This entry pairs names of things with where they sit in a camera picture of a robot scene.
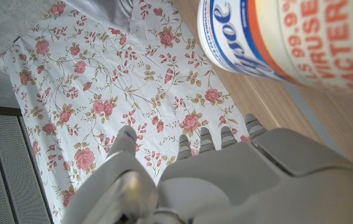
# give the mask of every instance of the disinfecting wipes canister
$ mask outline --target disinfecting wipes canister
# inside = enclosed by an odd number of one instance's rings
[[[353,0],[201,0],[197,25],[223,69],[353,95]]]

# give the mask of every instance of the floral fabric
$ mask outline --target floral fabric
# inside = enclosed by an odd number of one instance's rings
[[[134,127],[136,158],[155,182],[180,134],[201,127],[249,141],[243,116],[170,1],[134,2],[131,32],[104,27],[63,2],[0,58],[20,104],[56,223],[103,163],[118,130]]]

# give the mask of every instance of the robotic hand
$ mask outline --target robotic hand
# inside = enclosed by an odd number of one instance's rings
[[[198,156],[180,136],[157,187],[134,158],[133,128],[121,128],[63,223],[353,223],[352,163],[289,129],[267,131],[252,114],[245,123],[252,144],[223,127],[216,151],[203,128]]]

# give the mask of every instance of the gray cloth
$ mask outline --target gray cloth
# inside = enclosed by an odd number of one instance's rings
[[[129,32],[132,0],[64,0],[96,22],[123,32]]]

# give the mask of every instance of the wooden surface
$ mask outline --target wooden surface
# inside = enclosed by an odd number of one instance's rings
[[[198,40],[199,0],[174,0],[173,3]],[[214,70],[242,114],[254,114],[268,129],[290,128],[322,142],[282,84],[227,72],[216,66]],[[353,161],[353,99],[303,87],[299,87],[299,92],[344,154]]]

